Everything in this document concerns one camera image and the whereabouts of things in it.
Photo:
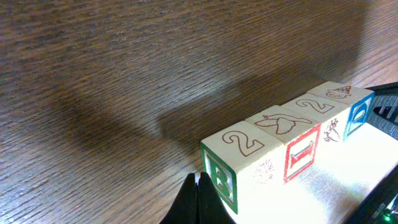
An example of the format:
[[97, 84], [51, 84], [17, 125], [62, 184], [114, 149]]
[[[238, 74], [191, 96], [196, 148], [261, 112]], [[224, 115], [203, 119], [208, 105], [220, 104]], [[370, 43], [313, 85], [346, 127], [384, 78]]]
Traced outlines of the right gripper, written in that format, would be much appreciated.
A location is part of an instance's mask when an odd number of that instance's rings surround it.
[[378, 183], [345, 224], [397, 224], [397, 166]]

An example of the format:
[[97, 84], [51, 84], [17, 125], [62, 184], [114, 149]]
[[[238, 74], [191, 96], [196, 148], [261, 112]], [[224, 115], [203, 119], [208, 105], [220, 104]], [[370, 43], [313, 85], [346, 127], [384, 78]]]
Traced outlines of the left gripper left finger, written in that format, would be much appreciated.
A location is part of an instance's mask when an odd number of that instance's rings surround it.
[[197, 222], [198, 192], [195, 174], [188, 174], [178, 194], [160, 224], [195, 224]]

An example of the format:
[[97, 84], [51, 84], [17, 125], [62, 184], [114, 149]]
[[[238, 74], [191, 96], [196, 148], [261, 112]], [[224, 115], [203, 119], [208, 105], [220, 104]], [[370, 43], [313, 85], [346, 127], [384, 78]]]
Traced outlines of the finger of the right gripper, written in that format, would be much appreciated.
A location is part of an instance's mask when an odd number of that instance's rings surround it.
[[367, 122], [394, 139], [397, 139], [397, 88], [397, 82], [367, 88], [374, 92]]

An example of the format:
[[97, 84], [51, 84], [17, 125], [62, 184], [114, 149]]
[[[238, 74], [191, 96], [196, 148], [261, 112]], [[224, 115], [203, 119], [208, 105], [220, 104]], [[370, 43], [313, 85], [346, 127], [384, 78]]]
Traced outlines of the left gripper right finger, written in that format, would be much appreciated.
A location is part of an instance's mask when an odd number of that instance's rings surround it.
[[222, 199], [206, 172], [200, 174], [197, 185], [197, 223], [198, 224], [235, 224], [225, 209]]

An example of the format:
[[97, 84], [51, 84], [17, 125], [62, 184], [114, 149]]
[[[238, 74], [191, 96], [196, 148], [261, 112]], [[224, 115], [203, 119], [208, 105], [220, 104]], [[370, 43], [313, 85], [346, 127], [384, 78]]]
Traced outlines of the ice cream cone block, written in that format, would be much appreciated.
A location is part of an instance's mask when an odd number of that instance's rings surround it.
[[318, 121], [320, 126], [319, 149], [333, 148], [343, 142], [351, 107], [312, 94], [304, 94], [282, 107]]

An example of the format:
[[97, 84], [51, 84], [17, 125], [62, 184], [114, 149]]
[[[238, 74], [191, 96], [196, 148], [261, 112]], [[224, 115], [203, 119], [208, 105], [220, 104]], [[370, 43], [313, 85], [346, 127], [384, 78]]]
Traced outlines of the red letter I block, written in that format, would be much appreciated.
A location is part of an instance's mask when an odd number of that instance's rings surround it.
[[315, 161], [320, 122], [282, 106], [271, 106], [246, 119], [284, 144], [284, 182], [288, 183]]

